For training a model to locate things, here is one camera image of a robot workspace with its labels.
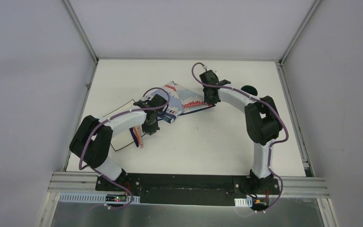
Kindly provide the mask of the patterned cloth napkin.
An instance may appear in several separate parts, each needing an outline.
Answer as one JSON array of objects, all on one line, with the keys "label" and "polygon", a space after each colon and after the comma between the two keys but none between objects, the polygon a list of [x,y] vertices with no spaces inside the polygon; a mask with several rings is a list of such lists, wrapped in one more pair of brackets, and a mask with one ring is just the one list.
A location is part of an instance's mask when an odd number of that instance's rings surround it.
[{"label": "patterned cloth napkin", "polygon": [[203,95],[173,81],[162,86],[162,89],[170,95],[170,102],[164,113],[158,115],[158,119],[164,120],[167,123],[172,123],[181,115],[192,114],[215,107],[214,104],[207,104],[204,101]]}]

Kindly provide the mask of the white square plate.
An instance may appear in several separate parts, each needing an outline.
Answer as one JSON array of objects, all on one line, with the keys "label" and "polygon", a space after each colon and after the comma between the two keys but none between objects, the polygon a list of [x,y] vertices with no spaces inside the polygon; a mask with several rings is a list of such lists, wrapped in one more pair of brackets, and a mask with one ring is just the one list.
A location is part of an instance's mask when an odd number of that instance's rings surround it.
[{"label": "white square plate", "polygon": [[[110,116],[123,112],[123,111],[127,110],[129,107],[131,107],[134,103],[135,103],[135,100],[131,99],[127,103],[118,107],[117,109],[114,109],[114,110],[110,111],[109,113],[103,115],[103,118],[109,118]],[[136,147],[129,129],[117,134],[116,136],[114,136],[112,138],[112,141],[111,141],[111,148],[114,152],[118,152],[130,145],[132,147]]]}]

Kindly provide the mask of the dark green mug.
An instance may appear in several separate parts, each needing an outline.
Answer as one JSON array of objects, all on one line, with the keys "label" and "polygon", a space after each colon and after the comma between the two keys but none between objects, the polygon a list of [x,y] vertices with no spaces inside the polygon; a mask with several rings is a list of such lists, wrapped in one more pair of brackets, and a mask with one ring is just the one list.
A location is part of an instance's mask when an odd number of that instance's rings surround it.
[{"label": "dark green mug", "polygon": [[254,86],[245,85],[241,88],[241,90],[253,96],[258,95],[258,91]]}]

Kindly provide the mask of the dark blue plastic knife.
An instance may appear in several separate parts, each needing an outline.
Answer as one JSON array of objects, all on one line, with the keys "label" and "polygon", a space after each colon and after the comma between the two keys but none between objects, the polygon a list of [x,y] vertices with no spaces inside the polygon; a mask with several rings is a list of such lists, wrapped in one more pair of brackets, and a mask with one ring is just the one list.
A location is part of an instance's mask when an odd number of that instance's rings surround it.
[{"label": "dark blue plastic knife", "polygon": [[131,133],[131,136],[133,138],[135,146],[138,148],[139,147],[139,141],[138,141],[138,137],[137,137],[137,135],[136,135],[136,133],[134,131],[134,128],[129,128],[129,131]]}]

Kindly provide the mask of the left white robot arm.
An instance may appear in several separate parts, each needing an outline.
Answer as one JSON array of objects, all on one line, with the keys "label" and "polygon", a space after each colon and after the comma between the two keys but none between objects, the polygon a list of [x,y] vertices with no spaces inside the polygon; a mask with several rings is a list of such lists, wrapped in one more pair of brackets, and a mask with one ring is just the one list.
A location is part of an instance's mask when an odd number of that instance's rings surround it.
[{"label": "left white robot arm", "polygon": [[136,126],[140,126],[144,134],[156,133],[159,130],[158,115],[168,102],[169,98],[154,95],[105,120],[88,115],[78,127],[69,149],[82,163],[107,177],[107,185],[113,191],[120,191],[125,186],[126,171],[109,157],[112,138]]}]

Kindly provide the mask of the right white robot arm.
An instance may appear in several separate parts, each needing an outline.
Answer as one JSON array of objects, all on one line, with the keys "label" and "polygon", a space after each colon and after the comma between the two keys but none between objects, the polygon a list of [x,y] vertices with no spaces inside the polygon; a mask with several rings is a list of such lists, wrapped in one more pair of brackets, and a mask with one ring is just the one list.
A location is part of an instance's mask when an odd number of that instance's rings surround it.
[{"label": "right white robot arm", "polygon": [[245,90],[235,89],[228,80],[219,80],[212,70],[200,74],[204,101],[208,104],[226,102],[245,114],[246,129],[254,143],[253,165],[248,186],[256,194],[263,193],[274,178],[270,170],[273,143],[283,124],[270,96],[257,98]]}]

